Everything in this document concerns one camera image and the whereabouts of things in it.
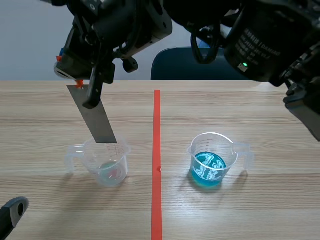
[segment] gray wall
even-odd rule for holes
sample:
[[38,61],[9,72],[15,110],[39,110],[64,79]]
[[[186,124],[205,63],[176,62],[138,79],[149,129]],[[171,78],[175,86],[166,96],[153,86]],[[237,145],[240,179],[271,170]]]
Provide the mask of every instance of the gray wall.
[[[53,71],[66,43],[73,16],[67,7],[37,0],[0,1],[0,80],[60,80]],[[149,80],[154,58],[162,50],[190,46],[190,33],[173,24],[173,34],[138,53],[139,69],[126,73],[115,60],[116,80]]]

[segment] blue liquid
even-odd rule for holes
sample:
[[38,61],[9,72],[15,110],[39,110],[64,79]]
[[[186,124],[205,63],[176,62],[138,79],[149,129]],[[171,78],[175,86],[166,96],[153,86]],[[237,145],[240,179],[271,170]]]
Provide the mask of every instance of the blue liquid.
[[[212,152],[200,152],[195,155],[196,159],[207,167],[214,169],[226,168],[226,163],[223,159]],[[194,160],[191,166],[191,175],[194,180],[204,187],[212,187],[221,183],[228,170],[215,171],[200,165]]]

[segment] measuring cup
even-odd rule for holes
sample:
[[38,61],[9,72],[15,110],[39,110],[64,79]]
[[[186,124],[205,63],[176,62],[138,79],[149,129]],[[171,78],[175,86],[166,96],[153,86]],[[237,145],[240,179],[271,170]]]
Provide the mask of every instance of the measuring cup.
[[92,138],[84,144],[69,146],[64,157],[67,170],[73,173],[73,160],[79,158],[100,185],[111,187],[121,183],[128,174],[127,155],[131,148],[121,137],[116,139],[117,143],[96,143]]
[[187,152],[191,155],[191,175],[196,182],[207,187],[220,184],[240,156],[244,157],[246,170],[253,165],[255,158],[249,144],[234,143],[216,132],[195,137]]

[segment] robotic arm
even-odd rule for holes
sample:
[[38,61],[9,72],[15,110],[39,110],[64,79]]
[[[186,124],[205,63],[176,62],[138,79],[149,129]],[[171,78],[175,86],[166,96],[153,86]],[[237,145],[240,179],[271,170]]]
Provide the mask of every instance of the robotic arm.
[[[173,19],[191,32],[199,64],[213,62],[218,48],[224,48],[229,64],[247,78],[286,84],[286,108],[320,141],[319,0],[43,1],[67,5],[74,15],[55,71],[64,78],[90,79],[85,108],[94,109],[103,83],[113,83],[113,60],[122,59],[128,73],[136,71],[133,56],[169,36]],[[232,28],[227,38],[221,24]],[[210,46],[206,57],[197,38]]]

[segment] black cable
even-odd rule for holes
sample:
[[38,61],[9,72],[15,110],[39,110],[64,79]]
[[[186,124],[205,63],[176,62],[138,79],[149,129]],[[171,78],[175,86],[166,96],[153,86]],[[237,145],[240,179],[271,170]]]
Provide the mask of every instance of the black cable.
[[196,59],[196,61],[199,64],[210,64],[214,60],[216,60],[220,42],[221,42],[221,26],[220,22],[217,22],[213,25],[213,32],[212,32],[212,41],[210,44],[210,49],[208,52],[208,55],[206,58],[203,57],[203,55],[200,52],[200,49],[197,44],[197,35],[201,32],[201,30],[194,30],[191,33],[191,46],[192,46],[192,52]]
[[116,58],[126,55],[137,43],[139,35],[142,29],[142,0],[135,0],[135,13],[133,17],[133,31],[129,37],[125,47],[119,46],[119,49],[115,53]]

